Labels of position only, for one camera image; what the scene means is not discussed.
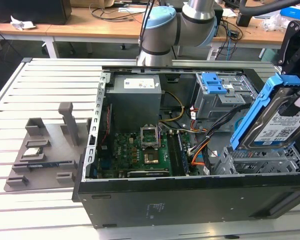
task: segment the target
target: gray robot arm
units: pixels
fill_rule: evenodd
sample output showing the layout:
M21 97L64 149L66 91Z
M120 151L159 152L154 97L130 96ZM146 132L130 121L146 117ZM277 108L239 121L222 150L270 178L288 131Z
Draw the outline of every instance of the gray robot arm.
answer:
M182 13L167 6L152 9L141 41L138 66L171 66L171 46L205 46L217 29L214 0L189 0Z

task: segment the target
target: desk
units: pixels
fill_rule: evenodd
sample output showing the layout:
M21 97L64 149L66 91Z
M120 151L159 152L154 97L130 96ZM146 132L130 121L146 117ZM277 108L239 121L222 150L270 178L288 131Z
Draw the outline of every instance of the desk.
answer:
M255 5L248 1L248 6ZM114 12L111 17L122 16L126 13ZM135 15L142 21L142 14ZM230 23L236 24L235 18L227 18ZM238 48L270 48L279 49L284 38L284 32L266 32L260 27L261 20L251 19L249 27L241 27L243 38L237 43ZM37 24L37 28L30 30L14 29L9 23L0 23L0 32L8 40L44 41L51 58L58 58L59 53L56 42L85 42L88 52L92 51L90 43L120 43L137 44L141 23L108 22L97 19L90 14L88 8L72 8L72 14L66 25ZM220 27L217 36L210 43L208 60L215 60L219 48L226 40L226 31Z
M22 62L0 92L0 240L178 240L300 239L300 205L272 220L204 224L102 228L96 231L81 203L71 201L72 188L5 192L4 185L26 135L28 118L63 123L60 102L73 102L77 122L92 114L101 66L133 66L130 60L34 58ZM174 66L254 69L265 81L276 69L268 62L173 61Z

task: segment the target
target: hard drive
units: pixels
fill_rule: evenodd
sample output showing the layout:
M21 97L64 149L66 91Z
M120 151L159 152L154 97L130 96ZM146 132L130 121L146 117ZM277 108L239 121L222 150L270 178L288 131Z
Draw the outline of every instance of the hard drive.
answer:
M233 150L272 151L285 149L300 136L300 111L282 116L300 79L292 75L270 77L230 142Z

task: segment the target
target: wooden desk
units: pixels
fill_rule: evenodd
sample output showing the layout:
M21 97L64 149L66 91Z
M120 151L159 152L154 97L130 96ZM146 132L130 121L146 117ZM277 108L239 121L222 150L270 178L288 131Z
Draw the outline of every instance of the wooden desk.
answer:
M22 31L15 29L10 23L0 23L0 33L10 35L41 35L45 36L51 24L36 24L36 28L24 29Z
M104 14L103 18L115 18L128 15L128 12L113 12ZM134 18L142 22L143 14L136 14ZM51 25L46 31L47 36L63 37L92 37L92 38L123 38L135 39L139 37L141 23L134 21L109 22L93 17L88 8L72 8L72 13L66 25Z
M259 5L259 2L248 0L248 6ZM105 18L113 18L126 15L124 12L113 12L104 14ZM134 16L139 22L142 21L143 14ZM93 17L88 8L72 8L72 13L66 25L37 24L35 29L17 30L9 23L0 23L0 32L8 40L32 40L44 41L51 58L58 58L56 42L85 42L88 52L92 52L90 43L120 43L136 44L140 33L141 23L128 22L108 22ZM232 24L236 24L236 18L226 18ZM262 21L251 19L248 27L241 27L243 38L237 43L239 48L271 48L279 49L283 41L284 32L264 31L260 26ZM208 60L214 60L219 48L226 40L226 31L220 27L217 36L210 44L211 49Z

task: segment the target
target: floor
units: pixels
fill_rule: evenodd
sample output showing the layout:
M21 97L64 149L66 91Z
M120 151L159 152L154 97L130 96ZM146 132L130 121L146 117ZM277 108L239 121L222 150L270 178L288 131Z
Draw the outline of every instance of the floor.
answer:
M41 41L14 40L12 46L22 57L48 58L42 53ZM2 50L0 51L0 90L5 85L9 77L19 65L20 57L12 47L5 41L1 41ZM70 46L67 42L58 42L58 51L61 58L92 58L92 59L135 59L139 54L137 44L126 44L125 50L120 49L120 44L115 43L92 43L93 53L88 54L84 42L73 42L75 54L71 55ZM231 58L231 61L260 61L258 48L238 48ZM209 48L184 47L183 56L178 59L183 60L205 60L207 59ZM226 60L225 55L220 55L218 60Z

